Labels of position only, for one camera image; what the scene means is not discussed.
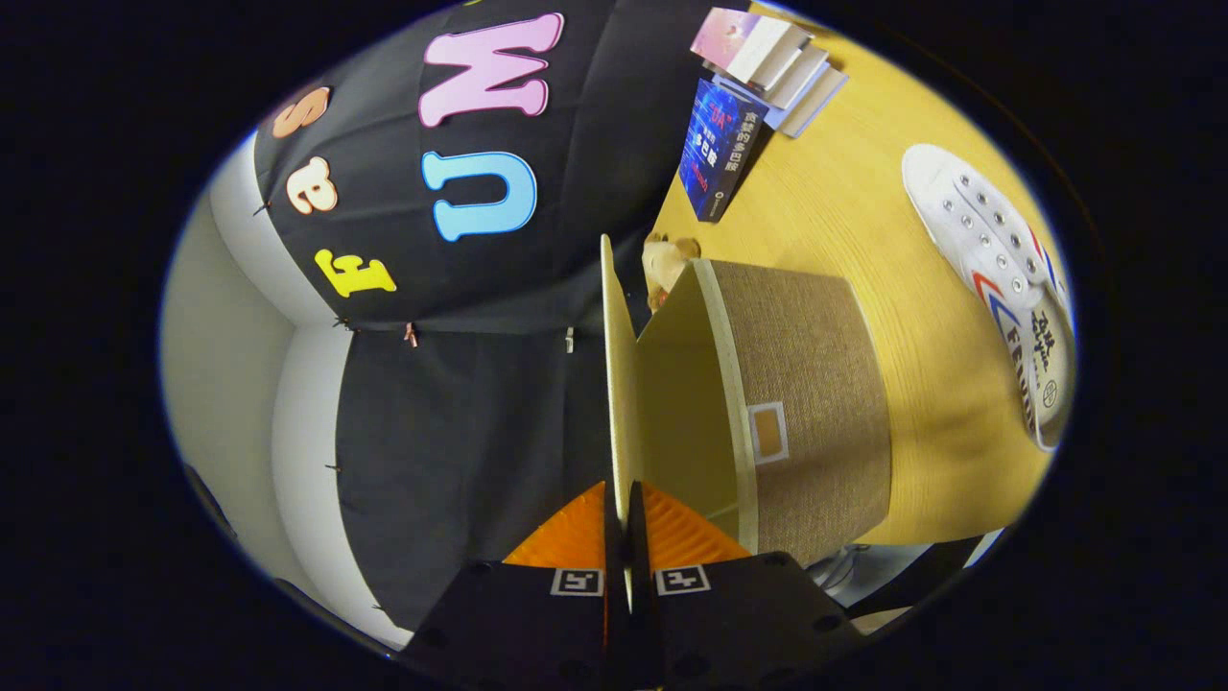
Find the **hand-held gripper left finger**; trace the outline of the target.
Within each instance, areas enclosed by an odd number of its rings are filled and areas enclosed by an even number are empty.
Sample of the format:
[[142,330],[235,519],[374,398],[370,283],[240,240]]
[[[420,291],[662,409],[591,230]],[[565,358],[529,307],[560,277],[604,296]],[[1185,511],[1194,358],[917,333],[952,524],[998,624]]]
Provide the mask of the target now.
[[442,687],[605,687],[626,620],[605,482],[585,490],[502,560],[472,560],[413,631],[402,665]]

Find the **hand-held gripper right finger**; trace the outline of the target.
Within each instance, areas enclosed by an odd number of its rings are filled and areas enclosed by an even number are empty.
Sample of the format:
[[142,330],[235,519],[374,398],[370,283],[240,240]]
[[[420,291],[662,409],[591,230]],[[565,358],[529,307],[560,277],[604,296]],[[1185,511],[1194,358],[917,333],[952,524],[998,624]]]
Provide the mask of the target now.
[[863,648],[845,608],[790,554],[653,565],[658,497],[636,481],[628,500],[628,635],[650,687],[812,687]]

